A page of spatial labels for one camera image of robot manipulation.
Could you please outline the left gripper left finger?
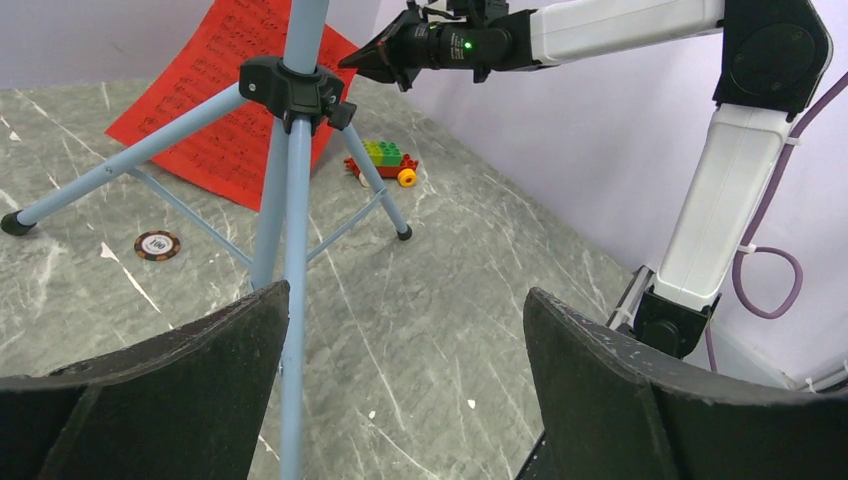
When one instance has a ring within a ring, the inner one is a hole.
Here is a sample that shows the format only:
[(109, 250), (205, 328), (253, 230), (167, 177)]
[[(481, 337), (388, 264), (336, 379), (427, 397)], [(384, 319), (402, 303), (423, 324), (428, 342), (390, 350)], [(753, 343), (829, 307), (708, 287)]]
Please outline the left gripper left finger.
[(5, 479), (244, 479), (288, 326), (273, 283), (44, 376), (1, 381)]

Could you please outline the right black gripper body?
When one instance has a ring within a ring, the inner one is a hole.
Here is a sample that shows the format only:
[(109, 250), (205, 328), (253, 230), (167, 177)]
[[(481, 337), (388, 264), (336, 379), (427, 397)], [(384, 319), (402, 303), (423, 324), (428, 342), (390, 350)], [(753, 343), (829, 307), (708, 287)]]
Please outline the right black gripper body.
[(513, 50), (513, 38), (501, 28), (477, 28), (467, 22), (435, 22), (424, 18), (414, 31), (412, 50), (394, 50), (394, 63), (408, 83), (422, 70), (470, 70), (472, 81), (487, 80), (495, 65)]

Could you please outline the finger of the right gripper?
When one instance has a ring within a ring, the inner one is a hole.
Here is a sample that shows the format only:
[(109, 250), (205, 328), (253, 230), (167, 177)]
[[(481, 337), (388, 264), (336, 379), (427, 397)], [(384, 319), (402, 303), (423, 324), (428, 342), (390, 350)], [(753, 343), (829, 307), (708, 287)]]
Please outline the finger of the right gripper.
[(385, 41), (376, 40), (342, 58), (337, 66), (340, 69), (354, 70), (359, 76), (380, 84), (393, 84), (401, 92), (408, 90), (408, 78), (403, 69), (390, 58)]
[(414, 31), (423, 23), (422, 9), (419, 6), (408, 6), (377, 35), (377, 47), (412, 50), (416, 45)]

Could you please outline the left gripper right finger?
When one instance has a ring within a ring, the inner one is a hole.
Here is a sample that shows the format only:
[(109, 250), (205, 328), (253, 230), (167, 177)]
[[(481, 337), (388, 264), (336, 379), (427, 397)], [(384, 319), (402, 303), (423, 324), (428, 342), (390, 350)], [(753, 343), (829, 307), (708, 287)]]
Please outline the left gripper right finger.
[(843, 479), (847, 395), (712, 373), (532, 288), (523, 311), (544, 431), (522, 479)]

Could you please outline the light blue music stand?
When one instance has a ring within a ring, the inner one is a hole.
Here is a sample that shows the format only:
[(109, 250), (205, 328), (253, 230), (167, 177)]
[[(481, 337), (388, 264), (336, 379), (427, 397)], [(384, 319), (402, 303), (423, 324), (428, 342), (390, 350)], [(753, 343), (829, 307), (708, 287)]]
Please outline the light blue music stand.
[[(361, 139), (351, 124), (355, 107), (342, 101), (343, 83), (318, 64), (329, 4), (326, 1), (294, 1), (286, 31), (285, 49), (274, 56), (248, 61), (238, 82), (177, 117), (101, 166), (78, 177), (32, 205), (5, 215), (4, 232), (22, 236), (38, 221), (72, 204), (117, 176), (130, 173), (180, 209), (212, 237), (219, 234), (189, 210), (167, 189), (140, 172), (138, 165), (179, 141), (225, 117), (247, 101), (269, 109), (272, 124), (260, 204), (254, 255), (250, 258), (253, 289), (270, 284), (278, 258), (285, 249), (283, 277), (292, 287), (289, 325), (279, 363), (281, 378), (280, 476), (301, 476), (302, 394), (306, 319), (306, 272), (308, 262), (350, 230), (376, 205), (381, 205), (401, 240), (412, 235), (375, 166), (367, 158)], [(328, 236), (314, 251), (308, 247), (309, 188), (312, 135), (322, 119), (332, 121), (349, 152), (368, 181), (373, 197), (346, 224)]]

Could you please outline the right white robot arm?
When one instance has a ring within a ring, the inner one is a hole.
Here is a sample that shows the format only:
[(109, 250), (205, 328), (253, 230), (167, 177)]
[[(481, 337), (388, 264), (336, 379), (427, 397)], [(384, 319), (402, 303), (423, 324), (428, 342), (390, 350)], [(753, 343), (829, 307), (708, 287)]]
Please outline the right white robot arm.
[(847, 36), (843, 1), (562, 1), (491, 21), (403, 10), (344, 61), (397, 84), (500, 174), (627, 269), (662, 313), (798, 375), (844, 349), (844, 310), (776, 190), (789, 136)]

